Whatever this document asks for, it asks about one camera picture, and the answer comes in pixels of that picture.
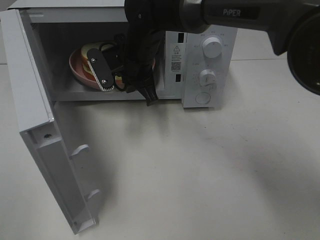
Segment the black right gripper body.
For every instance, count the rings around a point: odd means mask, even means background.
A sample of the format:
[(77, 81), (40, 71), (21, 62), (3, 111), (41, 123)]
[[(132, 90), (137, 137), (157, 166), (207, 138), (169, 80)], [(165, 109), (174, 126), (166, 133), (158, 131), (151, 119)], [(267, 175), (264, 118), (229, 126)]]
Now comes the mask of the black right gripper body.
[(113, 40), (123, 45), (121, 55), (125, 79), (145, 98), (148, 106), (158, 100), (153, 65), (164, 34), (153, 30), (138, 32), (130, 26), (127, 35), (115, 35)]

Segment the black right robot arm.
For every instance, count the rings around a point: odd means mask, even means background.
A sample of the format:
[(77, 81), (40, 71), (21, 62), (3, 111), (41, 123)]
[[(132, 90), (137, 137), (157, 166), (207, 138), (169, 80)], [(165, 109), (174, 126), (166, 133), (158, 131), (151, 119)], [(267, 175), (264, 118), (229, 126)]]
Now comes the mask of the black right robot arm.
[(157, 99), (152, 64), (165, 32), (200, 34), (211, 25), (264, 31), (275, 55), (306, 90), (320, 92), (320, 3), (317, 0), (127, 0), (122, 47), (124, 91)]

